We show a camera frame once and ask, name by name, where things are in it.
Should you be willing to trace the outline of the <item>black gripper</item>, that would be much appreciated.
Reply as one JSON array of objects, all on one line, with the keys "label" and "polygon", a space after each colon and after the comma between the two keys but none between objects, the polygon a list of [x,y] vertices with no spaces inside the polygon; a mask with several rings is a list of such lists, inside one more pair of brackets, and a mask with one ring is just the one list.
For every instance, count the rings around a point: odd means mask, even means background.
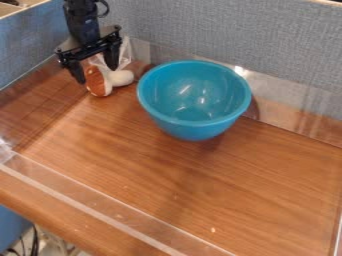
[{"label": "black gripper", "polygon": [[56,47],[55,54],[59,63],[67,67],[72,77],[79,84],[85,83],[83,67],[79,61],[101,53],[104,62],[111,70],[119,66],[120,45],[123,38],[120,36],[121,27],[119,25],[104,26],[100,28],[100,39],[89,44],[80,44],[69,36],[68,39]]}]

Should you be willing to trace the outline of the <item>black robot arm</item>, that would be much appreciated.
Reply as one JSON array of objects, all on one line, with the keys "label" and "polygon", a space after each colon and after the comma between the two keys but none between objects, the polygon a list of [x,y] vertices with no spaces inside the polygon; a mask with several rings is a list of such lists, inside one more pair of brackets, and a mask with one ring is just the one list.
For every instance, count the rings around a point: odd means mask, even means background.
[{"label": "black robot arm", "polygon": [[81,61],[101,53],[107,67],[119,67],[123,39],[119,25],[100,27],[99,19],[109,14],[105,0],[64,0],[63,13],[69,37],[56,47],[55,54],[79,84],[85,83]]}]

